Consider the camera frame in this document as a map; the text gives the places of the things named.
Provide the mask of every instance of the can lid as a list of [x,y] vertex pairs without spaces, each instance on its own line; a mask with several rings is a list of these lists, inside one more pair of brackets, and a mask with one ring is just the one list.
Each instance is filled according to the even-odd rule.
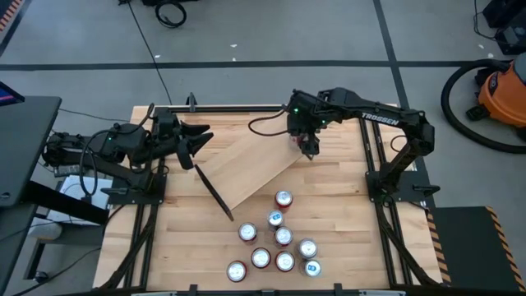
[[281,252],[276,258],[276,265],[282,271],[290,271],[294,267],[294,257],[289,252]]
[[269,223],[278,226],[283,222],[283,214],[279,210],[273,210],[269,213]]
[[305,238],[299,243],[299,252],[306,257],[314,257],[318,252],[316,243],[310,238]]
[[293,202],[293,194],[288,191],[279,191],[276,193],[276,201],[281,206],[288,206]]
[[275,236],[278,243],[287,244],[293,241],[293,231],[288,227],[280,227]]
[[252,253],[252,263],[257,267],[265,267],[270,263],[270,253],[263,247],[259,247]]
[[252,223],[243,223],[239,227],[239,237],[242,240],[251,240],[256,236],[256,226]]
[[320,262],[316,260],[309,260],[305,263],[305,273],[308,276],[318,276],[321,273]]
[[241,281],[246,274],[247,270],[240,261],[234,261],[228,265],[227,276],[231,281]]

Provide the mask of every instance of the computer monitor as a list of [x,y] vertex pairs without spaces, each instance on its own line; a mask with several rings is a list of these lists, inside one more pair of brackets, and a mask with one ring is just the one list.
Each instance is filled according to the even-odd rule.
[[0,81],[0,106],[22,103],[24,101],[25,99],[22,95]]

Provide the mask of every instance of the wooden tabletop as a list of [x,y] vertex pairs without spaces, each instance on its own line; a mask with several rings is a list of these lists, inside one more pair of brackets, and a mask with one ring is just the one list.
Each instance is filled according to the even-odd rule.
[[[145,111],[146,107],[135,107],[131,121],[138,123]],[[210,124],[215,135],[196,155],[196,164],[249,133],[248,121],[266,115],[178,114],[187,123]],[[371,127],[369,131],[374,143]],[[381,132],[390,160],[396,154],[390,149],[390,140],[401,131],[381,126]],[[170,173],[155,229],[148,290],[188,290],[190,284],[198,284],[199,290],[333,289],[334,283],[341,283],[344,289],[387,288],[376,213],[367,196],[367,164],[358,121],[332,123],[319,138],[321,152],[313,161],[302,157],[246,199],[233,210],[234,222],[229,221],[195,170],[182,170],[175,155],[169,156],[166,164]],[[404,140],[398,139],[394,146],[400,148],[403,144]],[[373,153],[378,168],[376,151]],[[316,259],[323,270],[318,278],[307,278],[298,268],[282,273],[274,265],[263,271],[250,265],[256,247],[269,249],[273,259],[279,251],[265,232],[265,216],[272,210],[274,194],[279,190],[294,195],[294,203],[284,215],[285,224],[294,234],[289,250],[302,238],[314,238],[319,246]],[[441,282],[424,211],[407,203],[399,203],[398,210],[408,250],[431,278]],[[126,255],[135,213],[136,206],[124,207],[106,228],[94,287],[104,283]],[[238,227],[243,222],[252,222],[258,228],[256,245],[246,246],[238,238]],[[391,249],[397,279],[402,283],[398,255],[392,245]],[[142,254],[136,261],[134,284],[139,282],[141,258]],[[248,276],[241,283],[233,283],[226,276],[227,265],[234,260],[248,264]]]

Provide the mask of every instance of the wooden board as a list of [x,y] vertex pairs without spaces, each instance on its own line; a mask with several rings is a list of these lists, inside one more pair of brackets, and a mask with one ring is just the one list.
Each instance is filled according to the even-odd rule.
[[[133,121],[144,116],[145,108],[135,107]],[[197,154],[195,162],[203,164],[245,136],[247,122],[262,113],[180,113],[188,123],[209,123],[215,137]],[[400,134],[392,127],[381,127],[388,159],[396,154],[389,143]],[[210,196],[199,177],[180,168],[170,156],[166,202],[160,207],[150,265],[148,290],[228,289],[383,289],[388,287],[381,242],[373,205],[367,196],[364,173],[367,170],[358,121],[333,123],[320,135],[321,154],[313,161],[302,157],[276,178],[241,203],[230,222]],[[403,145],[396,141],[395,147]],[[295,200],[285,214],[285,224],[294,232],[294,242],[314,238],[320,251],[322,276],[309,279],[295,269],[280,273],[274,266],[264,271],[249,266],[249,275],[234,284],[226,277],[233,260],[250,262],[255,247],[267,247],[272,256],[278,249],[271,243],[265,216],[273,206],[278,190],[289,190]],[[435,251],[423,210],[409,204],[398,206],[408,250],[422,268],[441,281]],[[125,256],[132,235],[134,206],[127,206],[110,222],[106,230],[94,286],[105,282]],[[260,230],[257,244],[242,244],[237,231],[250,221]],[[397,278],[400,266],[394,254]],[[135,277],[140,274],[136,263]]]
[[[287,116],[283,114],[255,123],[252,128],[263,133],[284,131]],[[224,203],[233,210],[300,157],[302,152],[286,133],[258,136],[248,132],[200,168]]]

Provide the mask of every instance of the concrete floor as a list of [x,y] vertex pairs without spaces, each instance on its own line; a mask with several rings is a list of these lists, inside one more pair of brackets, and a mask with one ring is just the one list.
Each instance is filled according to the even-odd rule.
[[[140,67],[140,63],[151,62],[151,57],[127,6],[118,6],[117,0],[27,1],[25,15],[0,56],[0,69],[11,65],[16,70],[30,64],[34,71],[0,71],[0,81],[23,95],[57,95],[65,109],[110,118],[129,118],[134,105],[168,103],[155,69]],[[487,2],[478,1],[479,10]],[[383,35],[378,4],[388,29]],[[201,0],[183,5],[187,23],[169,30],[157,22],[152,8],[138,0],[132,3],[145,38],[158,55],[157,62],[166,63],[160,73],[174,104],[184,104],[190,91],[199,104],[278,104],[287,101],[293,88],[316,92],[335,86],[384,103],[407,100],[412,108],[425,110],[436,127],[436,151],[425,159],[431,182],[442,187],[435,195],[436,204],[492,206],[517,265],[526,271],[526,216],[522,215],[526,183],[520,173],[526,156],[488,150],[447,125],[440,93],[455,67],[401,67],[406,99],[399,97],[401,84],[392,75],[398,68],[388,63],[389,59],[510,58],[502,56],[495,43],[473,33],[472,0]],[[491,32],[483,19],[479,24],[481,31]],[[385,46],[385,33],[392,47]],[[221,63],[234,59],[239,67]],[[271,67],[254,63],[249,67],[242,63],[300,60],[332,64]],[[76,65],[63,70],[68,64]],[[86,64],[112,70],[96,70]],[[38,70],[44,66],[47,71]],[[463,112],[475,90],[469,77],[459,82],[451,96],[454,109]],[[60,113],[54,129],[91,134],[108,124]],[[508,129],[494,123],[474,128],[516,141]],[[50,187],[56,184],[53,175],[40,167],[33,179]],[[32,285],[21,280],[32,243],[28,239],[24,246],[7,295]],[[86,250],[89,248],[50,247],[39,269],[52,274]],[[92,254],[30,295],[86,291],[91,288],[96,263],[97,254]]]

